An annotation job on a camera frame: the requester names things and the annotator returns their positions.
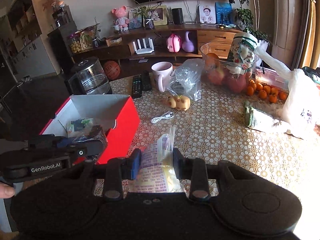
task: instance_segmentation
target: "white charging cable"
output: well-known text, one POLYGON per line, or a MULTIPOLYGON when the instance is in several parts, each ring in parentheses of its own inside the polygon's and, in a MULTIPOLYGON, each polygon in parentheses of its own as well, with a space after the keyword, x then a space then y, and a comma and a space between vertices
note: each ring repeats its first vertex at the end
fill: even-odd
POLYGON ((163 115, 159 116, 159 117, 155 117, 151 120, 152 123, 156 123, 161 121, 162 119, 171 119, 174 117, 173 112, 166 112, 163 115))

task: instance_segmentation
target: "pink bag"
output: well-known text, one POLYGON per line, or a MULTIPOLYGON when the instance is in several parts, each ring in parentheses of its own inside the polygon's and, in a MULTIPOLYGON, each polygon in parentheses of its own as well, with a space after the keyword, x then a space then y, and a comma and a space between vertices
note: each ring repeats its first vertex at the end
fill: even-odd
POLYGON ((180 36, 172 33, 167 39, 167 48, 169 52, 178 52, 181 47, 181 38, 180 36))

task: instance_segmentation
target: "purple vase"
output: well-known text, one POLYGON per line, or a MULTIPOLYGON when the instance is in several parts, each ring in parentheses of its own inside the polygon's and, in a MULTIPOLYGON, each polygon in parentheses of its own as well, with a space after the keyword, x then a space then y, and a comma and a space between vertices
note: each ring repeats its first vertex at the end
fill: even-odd
POLYGON ((195 51, 195 46, 193 45, 192 41, 189 40, 189 31, 186 31, 186 40, 184 41, 184 43, 182 44, 182 49, 185 51, 185 52, 194 52, 195 51))

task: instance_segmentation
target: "floral patterned tablecloth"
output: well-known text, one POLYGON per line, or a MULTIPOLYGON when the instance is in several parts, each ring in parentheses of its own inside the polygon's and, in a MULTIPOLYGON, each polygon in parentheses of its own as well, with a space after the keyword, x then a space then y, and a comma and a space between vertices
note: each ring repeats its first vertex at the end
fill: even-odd
MULTIPOLYGON (((130 95, 132 78, 113 81, 111 86, 114 94, 130 95)), ((243 102, 258 98, 215 91, 206 84, 202 84, 202 98, 191 102, 188 111, 173 109, 173 119, 152 124, 153 117, 171 109, 166 105, 167 99, 168 94, 153 88, 133 100, 141 122, 129 152, 152 143, 174 125, 174 146, 185 156, 199 157, 212 164, 219 160, 231 161, 297 195, 303 213, 295 233, 301 239, 320 239, 316 232, 320 225, 319 213, 316 213, 320 211, 319 200, 314 195, 320 177, 316 172, 316 165, 320 163, 319 133, 315 131, 309 140, 302 140, 287 134, 251 130, 244 126, 243 102)), ((182 184, 188 195, 190 181, 183 180, 182 184)), ((215 180, 209 184, 211 194, 217 195, 215 180)), ((123 189, 126 194, 129 189, 126 183, 123 189)))

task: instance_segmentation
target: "pink mug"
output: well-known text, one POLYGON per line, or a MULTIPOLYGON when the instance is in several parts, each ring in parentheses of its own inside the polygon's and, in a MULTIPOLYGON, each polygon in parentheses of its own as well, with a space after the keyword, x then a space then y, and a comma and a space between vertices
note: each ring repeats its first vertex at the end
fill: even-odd
POLYGON ((158 62, 151 69, 156 87, 160 92, 164 92, 173 74, 172 64, 170 62, 158 62))

